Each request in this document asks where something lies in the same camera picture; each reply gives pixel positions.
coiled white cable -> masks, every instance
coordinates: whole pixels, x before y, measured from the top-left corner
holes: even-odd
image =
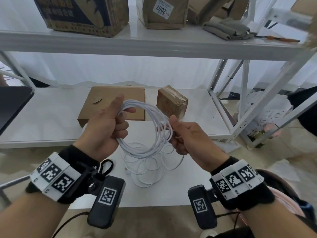
[[[125,143],[123,139],[119,138],[117,139],[119,145],[121,146],[122,150],[125,152],[125,156],[122,156],[122,159],[125,162],[125,170],[128,175],[131,176],[131,179],[133,183],[141,188],[147,188],[150,187],[151,185],[157,183],[160,181],[166,170],[174,170],[180,164],[182,163],[184,156],[182,157],[180,163],[175,167],[175,168],[168,168],[166,163],[167,159],[164,156],[164,154],[170,154],[174,151],[174,148],[172,152],[164,152],[163,149],[166,148],[166,144],[168,144],[169,140],[172,138],[173,135],[173,130],[169,124],[168,117],[165,116],[162,111],[160,111],[156,106],[146,104],[143,102],[139,102],[137,100],[126,100],[122,106],[118,114],[120,114],[123,110],[127,108],[142,108],[144,109],[149,116],[151,117],[154,126],[155,126],[155,142],[154,144],[148,148],[143,144],[140,143]],[[130,156],[133,158],[136,158],[137,160],[135,161],[128,161],[126,159],[126,156]],[[150,169],[150,160],[154,160],[156,167]],[[131,167],[131,164],[138,163],[137,169],[133,170]],[[142,172],[139,171],[140,166],[144,164],[145,168]],[[158,178],[158,173],[160,168],[164,168],[162,175],[160,178]],[[139,176],[145,174],[147,171],[156,171],[155,177],[152,182],[144,182],[141,181]],[[137,182],[133,179],[132,175],[134,174],[137,177],[137,180],[144,184],[145,186],[141,186],[137,184]]]

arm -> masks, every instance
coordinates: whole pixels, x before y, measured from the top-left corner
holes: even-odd
[[[204,170],[212,172],[229,158],[197,123],[179,122],[171,116],[170,124],[175,133],[170,141],[173,147],[179,154],[190,154]],[[258,204],[242,214],[256,238],[317,238],[315,232],[276,200],[272,204]]]
[[[109,107],[97,112],[73,145],[99,162],[111,155],[119,145],[116,138],[128,135],[126,114],[117,116],[123,100],[124,95],[119,94]],[[1,237],[50,238],[68,207],[40,192],[24,194],[0,214]]]

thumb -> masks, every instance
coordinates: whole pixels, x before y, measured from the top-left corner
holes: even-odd
[[[172,126],[173,130],[183,137],[183,139],[190,134],[189,129],[181,124],[175,115],[170,117],[170,125]]]
[[[123,100],[124,100],[124,94],[123,93],[119,93],[117,95],[117,97],[110,103],[110,105],[106,108],[105,110],[105,116],[111,119],[114,119],[122,104],[123,104]]]

white curtain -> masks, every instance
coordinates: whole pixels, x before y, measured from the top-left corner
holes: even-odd
[[[258,0],[256,20],[264,13],[270,0]],[[279,0],[275,7],[290,9],[295,0]],[[135,11],[135,0],[129,0],[130,12]],[[1,0],[0,29],[11,31],[50,32],[33,0]],[[282,25],[274,31],[284,36],[304,39],[306,33],[290,30]],[[76,85],[83,82],[112,84],[134,81],[149,86],[172,85],[175,88],[206,88],[216,69],[217,59],[108,56],[80,54],[51,54],[14,52],[14,57],[30,77],[51,85]],[[228,64],[219,80],[221,83],[230,69]],[[283,62],[251,61],[248,88],[267,86],[277,75]],[[288,89],[315,86],[315,64],[294,77]],[[225,93],[240,92],[240,70]]]

forearm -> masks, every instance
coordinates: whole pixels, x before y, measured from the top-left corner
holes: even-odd
[[[6,238],[51,238],[68,207],[40,192],[24,194],[0,214],[0,234]]]
[[[275,200],[272,204],[258,204],[242,212],[255,238],[315,238],[306,224]]]

